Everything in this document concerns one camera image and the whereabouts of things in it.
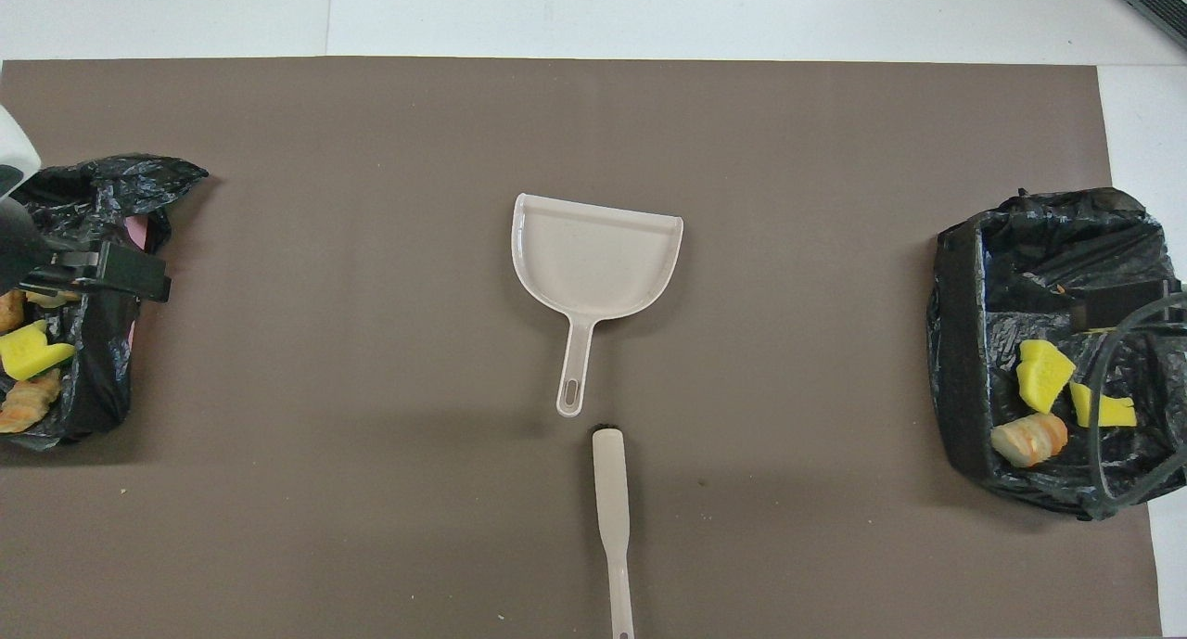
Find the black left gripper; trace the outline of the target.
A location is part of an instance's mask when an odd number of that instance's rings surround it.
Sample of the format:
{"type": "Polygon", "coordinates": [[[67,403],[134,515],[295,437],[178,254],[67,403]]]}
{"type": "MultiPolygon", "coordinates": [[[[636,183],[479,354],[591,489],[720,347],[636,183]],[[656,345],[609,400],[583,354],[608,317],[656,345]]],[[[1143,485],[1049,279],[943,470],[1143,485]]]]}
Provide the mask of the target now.
{"type": "Polygon", "coordinates": [[[1,287],[42,295],[112,292],[166,302],[172,280],[161,258],[132,246],[109,240],[53,246],[28,211],[6,197],[1,202],[1,287]]]}

